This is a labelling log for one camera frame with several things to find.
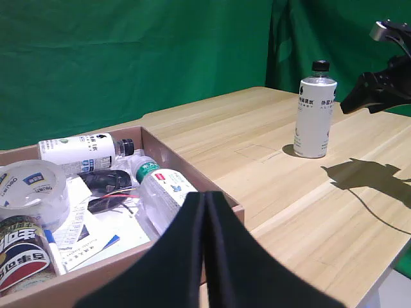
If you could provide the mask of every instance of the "table surface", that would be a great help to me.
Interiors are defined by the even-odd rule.
[[[273,257],[356,307],[410,239],[411,119],[336,105],[328,154],[307,159],[296,111],[296,94],[254,87],[112,128],[145,126],[244,206]]]

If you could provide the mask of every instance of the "water bottle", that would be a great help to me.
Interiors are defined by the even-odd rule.
[[[134,154],[132,139],[115,140],[109,133],[96,133],[40,141],[39,159],[61,165],[66,176],[108,169],[119,157]]]
[[[181,208],[187,193],[197,190],[178,171],[161,169],[147,156],[130,157],[132,173],[140,183],[139,197],[147,217],[164,233]]]
[[[327,153],[337,82],[328,76],[328,61],[314,61],[312,71],[300,83],[294,152],[319,158]]]

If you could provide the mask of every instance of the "black bottle cap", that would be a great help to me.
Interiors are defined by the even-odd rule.
[[[130,156],[134,154],[134,142],[132,139],[122,139],[124,144],[125,156]]]
[[[315,72],[328,72],[329,62],[327,60],[314,61],[311,70]]]

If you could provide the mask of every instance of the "cardboard box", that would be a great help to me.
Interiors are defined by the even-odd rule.
[[[109,132],[114,138],[131,138],[135,148],[143,148],[146,155],[152,157],[164,168],[180,171],[198,191],[221,191],[221,189],[186,162],[181,156],[170,150],[141,126],[133,126]],[[37,159],[36,146],[5,151],[0,153],[0,166],[19,160]],[[244,222],[244,210],[241,205],[224,193],[234,213]],[[153,241],[127,250],[123,253],[53,278],[43,284],[0,298],[0,307],[72,307],[78,299],[105,285],[108,281],[124,272],[135,263],[153,245]]]

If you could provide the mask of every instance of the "packing tape roll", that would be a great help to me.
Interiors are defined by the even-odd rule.
[[[63,169],[45,160],[22,160],[0,169],[0,219],[27,215],[55,231],[69,215]]]

